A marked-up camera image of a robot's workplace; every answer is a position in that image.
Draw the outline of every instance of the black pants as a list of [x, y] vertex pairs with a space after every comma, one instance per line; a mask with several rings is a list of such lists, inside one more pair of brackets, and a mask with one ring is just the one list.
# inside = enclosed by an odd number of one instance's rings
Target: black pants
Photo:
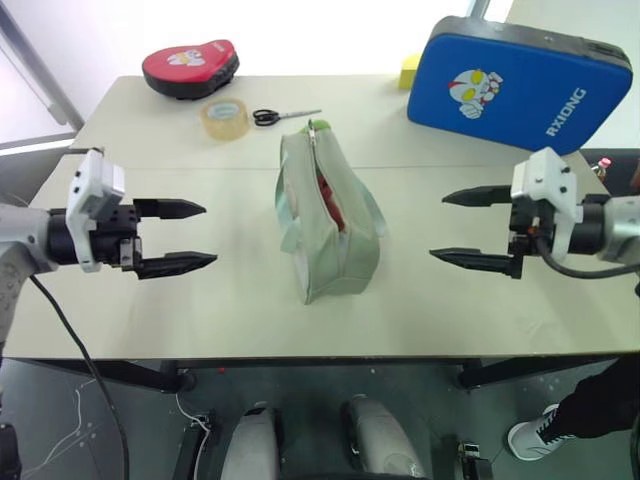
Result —
[[557, 435], [595, 438], [631, 428], [640, 409], [640, 355], [617, 360], [578, 383], [550, 425]]

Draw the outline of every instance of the scissors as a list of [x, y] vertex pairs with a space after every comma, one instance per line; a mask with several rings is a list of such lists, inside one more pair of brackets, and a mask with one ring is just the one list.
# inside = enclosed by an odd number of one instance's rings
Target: scissors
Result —
[[306, 115], [320, 113], [321, 111], [322, 110], [308, 110], [306, 112], [283, 113], [281, 115], [275, 110], [263, 108], [253, 112], [253, 120], [259, 127], [270, 127], [271, 125], [278, 123], [283, 118], [304, 117]]

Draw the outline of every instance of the cartoon character print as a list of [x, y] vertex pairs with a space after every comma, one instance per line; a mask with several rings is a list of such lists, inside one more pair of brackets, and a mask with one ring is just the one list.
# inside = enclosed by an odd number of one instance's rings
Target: cartoon character print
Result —
[[205, 63], [204, 58], [202, 58], [202, 53], [195, 48], [174, 53], [167, 58], [167, 61], [170, 65], [186, 65], [187, 67], [199, 67]]
[[460, 112], [472, 120], [480, 118], [485, 105], [500, 91], [502, 77], [496, 72], [486, 74], [480, 69], [466, 70], [449, 82], [449, 94], [460, 102]]

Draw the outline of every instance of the white sneaker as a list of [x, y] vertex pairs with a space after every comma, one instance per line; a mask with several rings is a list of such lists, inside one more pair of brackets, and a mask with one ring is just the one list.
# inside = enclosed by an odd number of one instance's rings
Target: white sneaker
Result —
[[549, 405], [539, 417], [531, 422], [518, 423], [509, 430], [507, 442], [511, 453], [525, 462], [533, 462], [555, 452], [560, 446], [573, 436], [565, 435], [554, 438], [544, 437], [544, 430], [551, 425], [556, 416], [558, 404]]

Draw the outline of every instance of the green pouch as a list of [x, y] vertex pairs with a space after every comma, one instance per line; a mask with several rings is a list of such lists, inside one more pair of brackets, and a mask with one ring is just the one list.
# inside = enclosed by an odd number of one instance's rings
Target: green pouch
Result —
[[[330, 188], [342, 231], [323, 198], [319, 176]], [[280, 249], [293, 256], [305, 304], [324, 294], [360, 293], [366, 288], [378, 266], [378, 236], [386, 226], [327, 122], [316, 121], [282, 137], [276, 211]]]

